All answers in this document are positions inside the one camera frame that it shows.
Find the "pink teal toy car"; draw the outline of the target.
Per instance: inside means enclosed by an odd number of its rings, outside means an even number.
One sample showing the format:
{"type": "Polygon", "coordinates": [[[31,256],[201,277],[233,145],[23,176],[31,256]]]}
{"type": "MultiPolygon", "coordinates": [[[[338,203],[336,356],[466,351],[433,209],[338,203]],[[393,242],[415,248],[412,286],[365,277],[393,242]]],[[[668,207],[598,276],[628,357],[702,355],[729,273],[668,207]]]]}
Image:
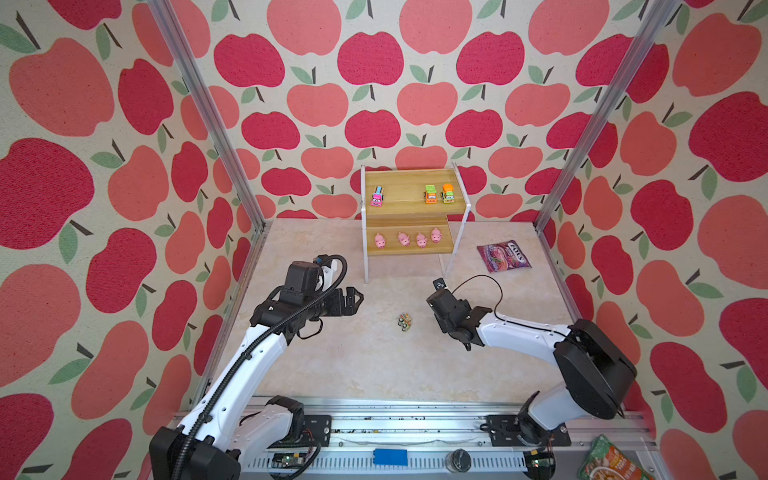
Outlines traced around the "pink teal toy car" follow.
{"type": "Polygon", "coordinates": [[[372,207],[382,207],[384,202],[383,187],[376,186],[371,196],[370,205],[372,207]]]}

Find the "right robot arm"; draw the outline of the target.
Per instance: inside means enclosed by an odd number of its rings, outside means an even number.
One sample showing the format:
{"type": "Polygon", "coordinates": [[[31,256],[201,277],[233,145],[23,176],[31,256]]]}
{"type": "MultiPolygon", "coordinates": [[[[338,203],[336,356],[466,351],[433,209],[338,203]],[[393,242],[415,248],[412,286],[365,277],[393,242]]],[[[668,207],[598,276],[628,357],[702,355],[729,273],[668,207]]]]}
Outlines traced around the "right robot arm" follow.
{"type": "Polygon", "coordinates": [[[534,392],[516,414],[512,432],[525,445],[540,446],[566,422],[584,416],[612,420],[624,415],[623,404],[637,370],[595,323],[579,319],[571,325],[545,324],[472,307],[441,288],[427,298],[441,332],[473,346],[516,351],[559,369],[562,380],[534,392]]]}

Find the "wooden two-tier shelf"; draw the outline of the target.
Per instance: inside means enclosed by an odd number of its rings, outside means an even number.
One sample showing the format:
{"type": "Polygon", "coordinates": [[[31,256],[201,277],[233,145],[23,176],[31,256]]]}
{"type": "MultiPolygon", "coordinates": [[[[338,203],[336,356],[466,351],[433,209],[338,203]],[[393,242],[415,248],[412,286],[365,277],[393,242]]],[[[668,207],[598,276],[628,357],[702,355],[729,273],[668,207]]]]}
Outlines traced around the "wooden two-tier shelf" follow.
{"type": "Polygon", "coordinates": [[[370,258],[386,255],[432,254],[438,257],[443,274],[453,267],[459,250],[465,225],[468,221],[471,202],[457,164],[445,169],[387,170],[376,171],[363,167],[360,170],[361,222],[363,244],[363,275],[370,281],[370,258]],[[445,204],[441,199],[442,186],[450,183],[454,187],[455,202],[445,204]],[[438,192],[437,204],[426,204],[426,185],[434,185],[438,192]],[[382,207],[370,205],[376,186],[383,187],[382,207]],[[431,241],[431,231],[439,228],[442,240],[439,244],[431,241]],[[410,245],[402,246],[397,238],[399,232],[410,236],[410,245]],[[386,239],[384,249],[375,246],[377,233],[386,239]],[[425,248],[416,244],[416,236],[422,233],[428,243],[425,248]]]}

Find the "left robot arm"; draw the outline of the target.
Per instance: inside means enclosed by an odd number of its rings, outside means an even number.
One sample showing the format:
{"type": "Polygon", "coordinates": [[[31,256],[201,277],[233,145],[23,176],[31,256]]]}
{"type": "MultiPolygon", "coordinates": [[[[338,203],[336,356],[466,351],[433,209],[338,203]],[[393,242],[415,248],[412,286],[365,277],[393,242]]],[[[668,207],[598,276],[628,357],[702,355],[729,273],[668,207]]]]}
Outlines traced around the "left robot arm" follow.
{"type": "Polygon", "coordinates": [[[280,286],[261,302],[225,370],[174,427],[161,428],[149,445],[156,479],[237,479],[244,464],[304,433],[301,402],[275,396],[251,417],[244,411],[268,370],[309,321],[353,316],[364,300],[353,287],[280,286]]]}

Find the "green pink toy bus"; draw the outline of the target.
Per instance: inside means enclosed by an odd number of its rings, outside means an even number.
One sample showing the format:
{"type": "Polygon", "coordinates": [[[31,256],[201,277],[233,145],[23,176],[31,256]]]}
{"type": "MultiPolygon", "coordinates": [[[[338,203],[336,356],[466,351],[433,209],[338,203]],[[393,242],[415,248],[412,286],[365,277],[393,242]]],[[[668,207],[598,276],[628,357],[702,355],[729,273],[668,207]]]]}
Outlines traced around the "green pink toy bus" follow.
{"type": "Polygon", "coordinates": [[[412,318],[407,313],[400,314],[397,324],[402,332],[407,332],[412,327],[412,318]]]}

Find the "orange green toy truck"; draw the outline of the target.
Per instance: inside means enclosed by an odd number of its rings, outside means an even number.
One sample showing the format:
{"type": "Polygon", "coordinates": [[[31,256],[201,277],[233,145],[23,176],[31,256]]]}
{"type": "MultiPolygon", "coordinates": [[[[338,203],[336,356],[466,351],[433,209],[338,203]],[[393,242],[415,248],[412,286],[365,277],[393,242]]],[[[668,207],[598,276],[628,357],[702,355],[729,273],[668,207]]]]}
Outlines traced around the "orange green toy truck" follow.
{"type": "Polygon", "coordinates": [[[452,204],[455,202],[455,191],[452,184],[446,183],[442,186],[441,199],[445,204],[452,204]]]}

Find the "green toy car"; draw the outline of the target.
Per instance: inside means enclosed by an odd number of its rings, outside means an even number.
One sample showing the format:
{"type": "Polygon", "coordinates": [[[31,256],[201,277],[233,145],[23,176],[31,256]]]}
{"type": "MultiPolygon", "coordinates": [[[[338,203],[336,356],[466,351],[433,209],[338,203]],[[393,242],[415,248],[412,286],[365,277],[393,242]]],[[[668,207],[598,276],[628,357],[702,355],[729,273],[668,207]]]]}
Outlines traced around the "green toy car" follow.
{"type": "Polygon", "coordinates": [[[438,192],[434,185],[426,185],[424,190],[424,201],[426,204],[438,203],[438,192]]]}

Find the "pink square toy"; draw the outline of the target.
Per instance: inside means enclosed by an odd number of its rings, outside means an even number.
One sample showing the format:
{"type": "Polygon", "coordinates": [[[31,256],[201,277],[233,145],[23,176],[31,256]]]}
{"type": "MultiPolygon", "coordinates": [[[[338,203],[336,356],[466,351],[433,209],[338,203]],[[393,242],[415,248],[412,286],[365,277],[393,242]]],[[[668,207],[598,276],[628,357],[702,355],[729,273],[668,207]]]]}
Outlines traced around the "pink square toy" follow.
{"type": "Polygon", "coordinates": [[[410,245],[410,236],[405,232],[399,232],[397,238],[402,246],[408,247],[410,245]]]}

